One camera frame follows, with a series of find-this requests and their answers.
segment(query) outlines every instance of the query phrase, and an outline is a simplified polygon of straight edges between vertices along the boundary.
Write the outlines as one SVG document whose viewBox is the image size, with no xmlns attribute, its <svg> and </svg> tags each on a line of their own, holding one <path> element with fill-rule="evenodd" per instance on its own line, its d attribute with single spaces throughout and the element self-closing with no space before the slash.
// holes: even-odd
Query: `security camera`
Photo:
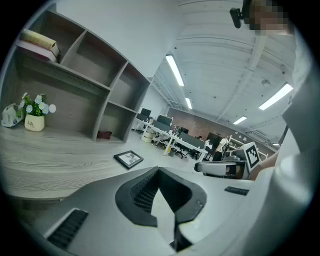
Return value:
<svg viewBox="0 0 320 256">
<path fill-rule="evenodd" d="M 233 20 L 233 24 L 234 26 L 237 28 L 237 29 L 240 29 L 241 28 L 241 20 L 243 20 L 243 16 L 242 16 L 242 13 L 240 11 L 240 9 L 236 9 L 236 8 L 231 8 L 230 10 L 230 15 L 231 15 L 231 18 Z"/>
<path fill-rule="evenodd" d="M 230 15 L 233 20 L 233 24 L 237 29 L 241 28 L 241 21 L 243 20 L 244 23 L 249 24 L 249 11 L 250 11 L 250 4 L 252 0 L 243 0 L 242 11 L 240 8 L 231 8 Z"/>
</svg>

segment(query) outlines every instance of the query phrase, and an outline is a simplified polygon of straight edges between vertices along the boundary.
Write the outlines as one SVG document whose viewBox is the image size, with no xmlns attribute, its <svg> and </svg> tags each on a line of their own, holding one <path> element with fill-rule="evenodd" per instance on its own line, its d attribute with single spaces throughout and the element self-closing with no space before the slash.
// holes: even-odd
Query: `picture frame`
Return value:
<svg viewBox="0 0 320 256">
<path fill-rule="evenodd" d="M 132 150 L 120 154 L 115 154 L 113 158 L 116 159 L 121 165 L 123 165 L 128 170 L 144 160 L 143 157 L 133 152 Z"/>
</svg>

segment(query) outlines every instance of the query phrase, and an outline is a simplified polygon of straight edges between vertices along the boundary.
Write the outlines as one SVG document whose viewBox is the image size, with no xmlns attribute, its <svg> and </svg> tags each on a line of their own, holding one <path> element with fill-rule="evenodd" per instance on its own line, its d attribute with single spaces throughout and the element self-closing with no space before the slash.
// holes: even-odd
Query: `office desk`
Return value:
<svg viewBox="0 0 320 256">
<path fill-rule="evenodd" d="M 200 157 L 198 158 L 197 162 L 202 162 L 202 160 L 204 159 L 205 155 L 208 153 L 206 150 L 204 150 L 204 149 L 202 149 L 202 148 L 197 148 L 197 147 L 195 147 L 194 145 L 191 145 L 191 144 L 183 141 L 183 140 L 180 139 L 180 138 L 177 138 L 177 137 L 176 137 L 175 142 L 177 142 L 177 143 L 179 143 L 179 144 L 181 144 L 181 145 L 183 145 L 183 146 L 185 146 L 185 147 L 187 147 L 187 148 L 189 148 L 189 149 L 191 149 L 191 150 L 196 150 L 196 151 L 200 152 L 201 155 L 200 155 Z"/>
<path fill-rule="evenodd" d="M 138 118 L 136 118 L 135 121 L 136 121 L 136 124 L 134 125 L 134 130 L 137 130 L 137 127 L 138 127 L 139 124 L 145 124 L 146 123 L 145 121 L 142 121 L 142 120 L 140 120 Z"/>
<path fill-rule="evenodd" d="M 169 143 L 168 143 L 168 145 L 166 146 L 166 148 L 165 148 L 165 150 L 164 150 L 164 152 L 163 152 L 163 155 L 164 155 L 164 156 L 167 156 L 167 155 L 168 155 L 168 149 L 169 149 L 171 146 L 173 146 L 175 142 L 180 143 L 181 145 L 187 147 L 188 149 L 196 150 L 196 151 L 200 152 L 201 155 L 200 155 L 200 157 L 198 158 L 197 162 L 201 162 L 201 161 L 204 159 L 205 155 L 208 153 L 206 150 L 204 150 L 204 149 L 202 149 L 202 148 L 197 148 L 197 147 L 195 147 L 195 146 L 193 146 L 193 145 L 191 145 L 191 144 L 183 141 L 182 139 L 178 138 L 177 136 L 174 136 L 174 135 L 172 135 L 172 134 L 169 134 L 169 133 L 167 133 L 167 132 L 165 132 L 165 131 L 163 131 L 163 130 L 160 130 L 160 129 L 152 126 L 152 125 L 151 125 L 150 123 L 148 123 L 148 122 L 142 121 L 142 120 L 140 120 L 140 119 L 137 119 L 137 120 L 138 120 L 139 122 L 145 124 L 144 132 L 145 132 L 148 128 L 150 128 L 150 129 L 154 130 L 155 132 L 157 132 L 157 133 L 159 133 L 159 134 L 164 134 L 164 135 L 166 135 L 166 136 L 168 136 L 168 137 L 170 138 Z"/>
</svg>

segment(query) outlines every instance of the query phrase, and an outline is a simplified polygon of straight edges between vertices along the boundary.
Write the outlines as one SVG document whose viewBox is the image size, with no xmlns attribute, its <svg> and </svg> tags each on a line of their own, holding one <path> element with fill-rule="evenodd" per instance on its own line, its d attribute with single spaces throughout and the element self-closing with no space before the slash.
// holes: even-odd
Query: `brick wall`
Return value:
<svg viewBox="0 0 320 256">
<path fill-rule="evenodd" d="M 202 117 L 186 113 L 174 108 L 170 108 L 168 111 L 168 117 L 173 118 L 173 124 L 186 128 L 189 130 L 189 135 L 195 137 L 195 136 L 202 136 L 202 138 L 205 140 L 208 137 L 209 133 L 216 134 L 220 137 L 226 137 L 232 135 L 232 137 L 238 141 L 241 141 L 243 143 L 250 143 L 254 140 L 249 138 L 245 134 L 241 134 L 233 129 L 230 129 L 228 127 L 225 127 L 221 124 L 209 121 L 207 119 L 204 119 Z M 259 148 L 259 151 L 264 154 L 269 154 L 268 157 L 272 156 L 274 152 L 267 148 L 266 146 L 260 144 L 257 141 L 254 141 L 257 148 Z"/>
</svg>

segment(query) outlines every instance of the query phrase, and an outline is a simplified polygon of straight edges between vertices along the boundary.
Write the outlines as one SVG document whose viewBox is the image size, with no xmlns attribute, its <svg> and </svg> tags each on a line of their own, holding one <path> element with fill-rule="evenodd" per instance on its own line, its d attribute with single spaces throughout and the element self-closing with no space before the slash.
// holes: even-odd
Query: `white ceiling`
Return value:
<svg viewBox="0 0 320 256">
<path fill-rule="evenodd" d="M 264 111 L 258 107 L 285 82 L 295 87 L 295 38 L 256 36 L 244 24 L 235 28 L 229 10 L 241 8 L 243 0 L 176 1 L 187 27 L 169 53 L 185 86 L 178 85 L 166 59 L 152 86 L 174 108 L 187 110 L 187 97 L 192 113 L 238 131 L 260 132 L 269 142 L 277 142 L 285 129 L 281 113 L 291 93 Z M 263 85 L 263 80 L 270 84 Z M 241 116 L 248 118 L 233 125 Z"/>
</svg>

